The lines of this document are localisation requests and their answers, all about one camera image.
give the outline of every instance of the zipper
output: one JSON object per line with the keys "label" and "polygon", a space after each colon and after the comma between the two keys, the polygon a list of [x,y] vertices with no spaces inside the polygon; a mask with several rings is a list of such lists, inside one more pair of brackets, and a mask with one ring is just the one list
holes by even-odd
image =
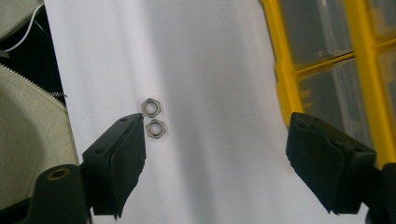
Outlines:
{"label": "zipper", "polygon": [[33,81],[27,79],[23,75],[15,72],[11,68],[9,68],[9,67],[1,64],[1,63],[0,63],[0,68],[3,68],[5,70],[7,70],[9,73],[13,74],[16,78],[22,80],[23,82],[25,82],[27,85],[29,85],[33,89],[35,89],[37,91],[41,91],[44,95],[47,95],[52,100],[53,103],[55,103],[56,105],[58,105],[61,108],[66,110],[66,106],[64,104],[62,104],[62,102],[56,98],[56,97],[66,96],[63,92],[58,92],[58,91],[48,92],[48,91],[45,91],[43,88],[41,88],[38,85],[36,85]]}
{"label": "zipper", "polygon": [[15,23],[15,25],[13,25],[8,31],[6,31],[3,35],[0,36],[0,41],[5,39],[8,35],[11,35],[12,33],[14,33],[14,31],[18,30],[19,28],[21,28],[26,22],[29,21],[29,19],[33,16],[33,11],[31,13],[29,13],[29,15],[25,16],[24,18],[22,18],[20,21],[18,21],[17,23]]}

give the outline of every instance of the yellow organizer box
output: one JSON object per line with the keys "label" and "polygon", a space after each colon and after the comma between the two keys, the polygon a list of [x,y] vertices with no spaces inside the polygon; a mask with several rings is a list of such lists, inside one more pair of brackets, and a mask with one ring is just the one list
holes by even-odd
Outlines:
{"label": "yellow organizer box", "polygon": [[327,120],[396,162],[396,0],[262,0],[283,118]]}

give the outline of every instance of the yellow plastic frame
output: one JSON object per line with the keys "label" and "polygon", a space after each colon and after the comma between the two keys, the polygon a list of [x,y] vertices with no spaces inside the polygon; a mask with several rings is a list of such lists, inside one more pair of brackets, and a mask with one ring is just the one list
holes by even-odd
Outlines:
{"label": "yellow plastic frame", "polygon": [[289,125],[292,112],[304,112],[298,77],[320,67],[356,58],[370,132],[378,153],[378,165],[382,167],[385,163],[396,162],[396,126],[393,125],[392,110],[381,77],[379,55],[384,49],[395,48],[396,36],[382,38],[375,34],[370,0],[344,1],[354,51],[322,63],[300,66],[295,65],[291,58],[279,0],[262,0],[276,55],[278,98],[283,119]]}

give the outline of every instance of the storage compartment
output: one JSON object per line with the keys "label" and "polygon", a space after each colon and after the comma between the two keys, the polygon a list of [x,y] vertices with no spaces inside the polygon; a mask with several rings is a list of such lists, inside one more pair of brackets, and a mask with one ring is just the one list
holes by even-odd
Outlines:
{"label": "storage compartment", "polygon": [[372,146],[355,59],[306,74],[298,81],[303,110]]}
{"label": "storage compartment", "polygon": [[396,35],[396,0],[369,0],[376,34],[379,36]]}
{"label": "storage compartment", "polygon": [[380,56],[381,75],[387,89],[390,114],[393,117],[393,126],[396,124],[396,49],[386,51]]}
{"label": "storage compartment", "polygon": [[295,63],[316,63],[352,51],[343,0],[280,3]]}

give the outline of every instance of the beige fabric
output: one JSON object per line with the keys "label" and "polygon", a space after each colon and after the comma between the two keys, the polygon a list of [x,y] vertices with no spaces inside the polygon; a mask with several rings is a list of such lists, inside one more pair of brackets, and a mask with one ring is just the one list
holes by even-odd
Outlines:
{"label": "beige fabric", "polygon": [[43,0],[0,0],[0,40],[16,25],[30,18]]}
{"label": "beige fabric", "polygon": [[0,65],[0,209],[31,196],[35,179],[78,164],[66,109]]}

